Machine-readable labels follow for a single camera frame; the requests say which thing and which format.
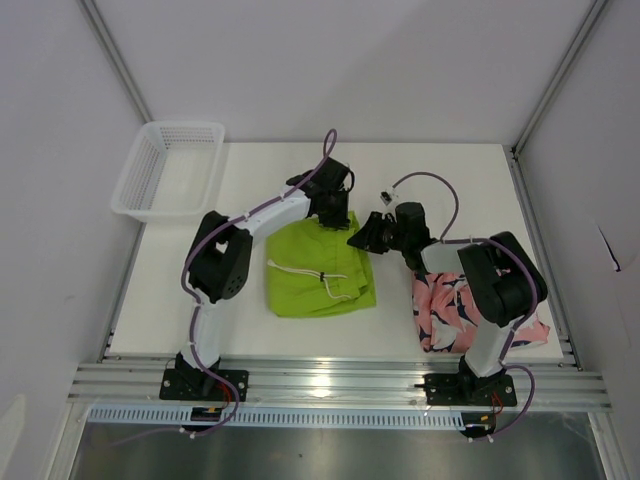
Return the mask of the lime green shorts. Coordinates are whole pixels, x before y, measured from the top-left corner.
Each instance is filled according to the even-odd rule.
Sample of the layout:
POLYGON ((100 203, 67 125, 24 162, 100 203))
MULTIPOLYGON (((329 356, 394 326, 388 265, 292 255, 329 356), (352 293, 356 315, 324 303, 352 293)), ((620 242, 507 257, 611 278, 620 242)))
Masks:
POLYGON ((331 230, 317 218, 292 223, 266 240, 266 296, 282 318, 345 315, 377 304, 371 260, 347 244, 360 228, 354 211, 350 225, 331 230))

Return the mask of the pink shark print shorts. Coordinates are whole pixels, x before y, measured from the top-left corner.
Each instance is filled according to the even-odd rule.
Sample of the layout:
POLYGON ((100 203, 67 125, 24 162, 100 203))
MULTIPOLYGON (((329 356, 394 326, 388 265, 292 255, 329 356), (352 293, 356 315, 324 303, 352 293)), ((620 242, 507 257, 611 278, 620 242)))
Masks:
POLYGON ((427 353, 466 353, 483 320, 466 277, 457 273, 414 273, 412 312, 427 353))

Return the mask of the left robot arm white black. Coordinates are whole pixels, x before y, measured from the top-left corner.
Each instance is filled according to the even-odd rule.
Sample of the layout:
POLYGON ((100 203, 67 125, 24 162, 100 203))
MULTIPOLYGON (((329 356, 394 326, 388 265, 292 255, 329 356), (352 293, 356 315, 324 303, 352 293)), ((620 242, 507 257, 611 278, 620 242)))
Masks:
POLYGON ((236 217, 207 213, 181 273, 181 287, 194 300, 187 341, 174 368, 182 388, 197 400, 209 398, 218 373, 223 305, 246 284, 253 248, 297 221, 316 218, 329 230, 349 226, 348 198, 355 174, 326 156, 312 170, 286 181, 281 191, 236 217))

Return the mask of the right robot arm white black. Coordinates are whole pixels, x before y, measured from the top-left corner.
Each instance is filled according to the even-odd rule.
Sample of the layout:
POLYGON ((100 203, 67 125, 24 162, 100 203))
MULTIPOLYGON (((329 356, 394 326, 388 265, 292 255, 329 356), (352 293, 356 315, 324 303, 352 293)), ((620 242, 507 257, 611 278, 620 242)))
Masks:
POLYGON ((412 314, 428 353, 458 353, 453 375, 425 378, 428 389, 479 403, 506 378, 516 332, 547 298, 547 286, 516 237, 437 239, 421 204, 373 212, 348 241, 368 253, 399 252, 412 273, 412 314))

